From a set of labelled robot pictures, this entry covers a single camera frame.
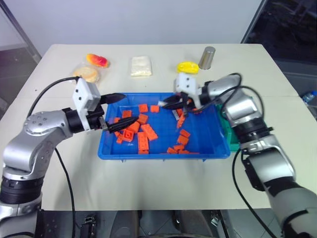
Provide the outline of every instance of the table surface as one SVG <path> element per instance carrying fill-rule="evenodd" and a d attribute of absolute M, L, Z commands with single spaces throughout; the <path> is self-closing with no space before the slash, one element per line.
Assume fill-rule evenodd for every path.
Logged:
<path fill-rule="evenodd" d="M 87 53 L 105 56 L 110 67 L 98 83 L 102 94 L 112 92 L 170 92 L 181 61 L 198 62 L 206 45 L 53 45 L 44 55 L 17 98 L 0 121 L 0 151 L 16 136 L 35 97 L 51 82 L 67 77 Z M 233 72 L 243 84 L 263 97 L 265 121 L 273 126 L 283 149 L 292 160 L 297 182 L 317 192 L 317 123 L 262 45 L 213 44 L 210 70 L 197 80 L 217 80 Z M 148 55 L 153 75 L 133 78 L 130 58 Z M 74 108 L 75 85 L 59 84 L 39 101 L 35 111 Z M 70 175 L 76 210 L 239 209 L 246 208 L 234 188 L 233 155 L 215 160 L 101 160 L 97 150 L 101 131 L 75 134 L 57 147 Z M 254 190 L 241 163 L 236 176 L 242 192 L 255 208 L 269 207 L 263 192 Z M 71 210 L 66 178 L 53 154 L 43 185 L 42 207 Z"/>

